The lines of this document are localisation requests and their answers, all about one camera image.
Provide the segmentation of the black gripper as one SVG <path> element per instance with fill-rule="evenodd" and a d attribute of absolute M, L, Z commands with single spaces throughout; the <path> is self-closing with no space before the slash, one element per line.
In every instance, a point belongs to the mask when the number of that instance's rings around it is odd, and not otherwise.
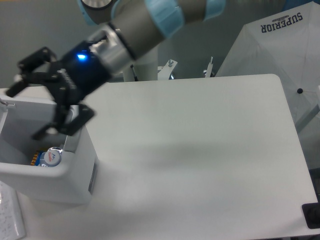
<path fill-rule="evenodd" d="M 17 63 L 20 70 L 18 80 L 5 94 L 13 98 L 30 84 L 37 84 L 47 86 L 57 104 L 52 121 L 36 131 L 31 136 L 33 140 L 42 140 L 50 130 L 54 134 L 73 136 L 95 116 L 93 109 L 80 102 L 112 78 L 94 53 L 97 43 L 84 40 L 61 58 L 57 58 L 48 47 L 42 47 Z M 49 64 L 47 72 L 35 72 L 44 64 Z M 76 107 L 77 114 L 69 118 L 72 105 Z"/>

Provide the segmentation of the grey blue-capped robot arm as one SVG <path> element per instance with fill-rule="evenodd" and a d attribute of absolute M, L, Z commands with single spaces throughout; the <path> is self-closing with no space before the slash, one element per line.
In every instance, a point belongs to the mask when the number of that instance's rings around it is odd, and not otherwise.
<path fill-rule="evenodd" d="M 185 25 L 219 16 L 224 0 L 132 0 L 122 12 L 111 11 L 107 23 L 61 58 L 42 47 L 21 60 L 19 80 L 6 90 L 15 97 L 31 84 L 47 88 L 55 102 L 52 120 L 32 138 L 50 130 L 74 135 L 95 114 L 86 96 L 146 55 Z"/>

